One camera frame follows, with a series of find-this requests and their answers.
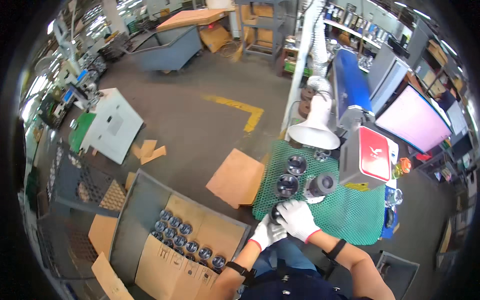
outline jeans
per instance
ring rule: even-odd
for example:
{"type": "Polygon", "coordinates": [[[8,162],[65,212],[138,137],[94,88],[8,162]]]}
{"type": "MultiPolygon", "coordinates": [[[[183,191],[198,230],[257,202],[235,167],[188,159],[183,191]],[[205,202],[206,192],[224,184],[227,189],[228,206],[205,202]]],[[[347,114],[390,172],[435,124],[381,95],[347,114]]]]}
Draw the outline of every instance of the jeans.
{"type": "Polygon", "coordinates": [[[277,259],[283,259],[288,267],[317,270],[300,249],[292,241],[285,238],[260,253],[253,264],[253,269],[257,270],[255,277],[276,268],[277,259]]]}

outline red glove cuff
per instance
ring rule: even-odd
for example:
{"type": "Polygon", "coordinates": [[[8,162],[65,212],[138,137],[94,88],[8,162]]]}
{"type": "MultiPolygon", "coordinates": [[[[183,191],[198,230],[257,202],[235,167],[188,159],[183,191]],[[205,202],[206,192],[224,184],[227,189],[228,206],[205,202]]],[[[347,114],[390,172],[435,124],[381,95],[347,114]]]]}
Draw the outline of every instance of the red glove cuff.
{"type": "Polygon", "coordinates": [[[322,231],[321,229],[318,229],[318,230],[315,230],[314,232],[312,232],[309,236],[307,236],[307,239],[305,240],[305,244],[308,243],[308,239],[316,232],[319,232],[319,231],[322,231]]]}
{"type": "Polygon", "coordinates": [[[260,248],[260,252],[263,251],[263,249],[262,249],[262,247],[260,246],[260,243],[259,243],[259,242],[257,242],[256,240],[249,239],[249,240],[247,241],[247,243],[248,243],[249,241],[252,241],[252,242],[254,242],[255,244],[257,244],[258,248],[260,248]]]}

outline worker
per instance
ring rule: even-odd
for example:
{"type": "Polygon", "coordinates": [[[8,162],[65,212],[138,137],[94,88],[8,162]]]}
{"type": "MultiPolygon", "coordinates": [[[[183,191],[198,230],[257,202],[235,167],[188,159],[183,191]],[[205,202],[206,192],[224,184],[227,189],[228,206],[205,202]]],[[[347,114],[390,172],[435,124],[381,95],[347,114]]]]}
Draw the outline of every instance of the worker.
{"type": "Polygon", "coordinates": [[[438,102],[438,106],[446,112],[455,103],[456,92],[453,88],[447,89],[443,93],[436,94],[433,98],[438,102]]]}
{"type": "Polygon", "coordinates": [[[277,209],[283,217],[277,219],[280,226],[270,223],[268,214],[263,218],[233,263],[227,263],[212,286],[209,299],[233,299],[245,279],[245,273],[252,268],[257,273],[243,291],[242,299],[347,299],[332,284],[323,280],[300,249],[286,239],[288,232],[305,243],[317,245],[330,257],[335,256],[335,260],[350,271],[353,299],[395,300],[370,256],[344,240],[323,232],[315,225],[306,202],[290,200],[277,209]],[[275,256],[276,269],[273,269],[275,256]]]}

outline yellow warning label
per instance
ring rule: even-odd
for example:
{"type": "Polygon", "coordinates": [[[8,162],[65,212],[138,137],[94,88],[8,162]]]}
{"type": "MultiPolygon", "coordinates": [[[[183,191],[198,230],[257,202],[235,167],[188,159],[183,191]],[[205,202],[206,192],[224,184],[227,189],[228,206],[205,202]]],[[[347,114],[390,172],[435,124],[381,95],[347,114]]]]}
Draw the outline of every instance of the yellow warning label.
{"type": "Polygon", "coordinates": [[[360,191],[360,192],[366,192],[369,190],[368,188],[368,182],[364,182],[364,183],[347,183],[345,184],[345,187],[346,188],[349,188],[349,189],[354,189],[354,190],[357,190],[357,191],[360,191]]]}

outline black wristband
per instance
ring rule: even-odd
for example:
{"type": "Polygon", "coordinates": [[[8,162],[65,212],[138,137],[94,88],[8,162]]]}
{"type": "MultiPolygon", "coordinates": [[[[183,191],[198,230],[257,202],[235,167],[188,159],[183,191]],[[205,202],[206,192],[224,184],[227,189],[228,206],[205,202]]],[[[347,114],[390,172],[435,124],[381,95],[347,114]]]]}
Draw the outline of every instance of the black wristband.
{"type": "Polygon", "coordinates": [[[234,262],[227,262],[227,264],[225,266],[227,266],[231,269],[234,269],[235,271],[237,271],[243,277],[247,277],[247,275],[249,273],[249,271],[247,269],[245,269],[241,265],[239,265],[237,263],[234,263],[234,262]]]}
{"type": "Polygon", "coordinates": [[[347,241],[341,239],[329,253],[324,252],[325,256],[328,257],[329,260],[334,261],[346,243],[347,241]]]}

